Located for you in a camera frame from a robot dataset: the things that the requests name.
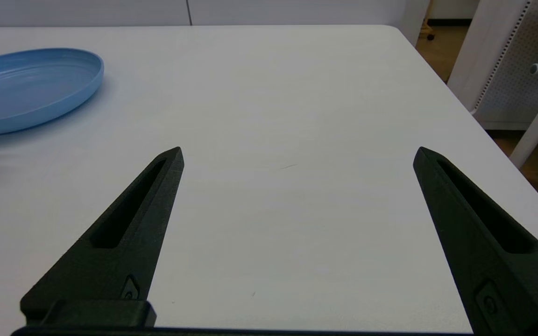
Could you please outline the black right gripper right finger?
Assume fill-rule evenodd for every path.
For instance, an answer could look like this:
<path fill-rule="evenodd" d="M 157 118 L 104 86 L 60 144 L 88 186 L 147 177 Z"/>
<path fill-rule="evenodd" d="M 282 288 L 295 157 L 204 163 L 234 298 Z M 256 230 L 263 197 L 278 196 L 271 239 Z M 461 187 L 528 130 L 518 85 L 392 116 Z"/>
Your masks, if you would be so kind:
<path fill-rule="evenodd" d="M 538 335 L 538 239 L 443 155 L 413 168 L 473 332 Z"/>

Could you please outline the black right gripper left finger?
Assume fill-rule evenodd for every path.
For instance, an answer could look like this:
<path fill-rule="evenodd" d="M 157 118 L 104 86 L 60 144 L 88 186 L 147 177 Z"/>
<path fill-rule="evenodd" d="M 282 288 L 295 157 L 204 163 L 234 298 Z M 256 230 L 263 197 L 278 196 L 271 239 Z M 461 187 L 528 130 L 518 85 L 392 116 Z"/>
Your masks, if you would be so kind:
<path fill-rule="evenodd" d="M 21 299 L 27 323 L 67 301 L 147 299 L 184 169 L 160 153 Z"/>

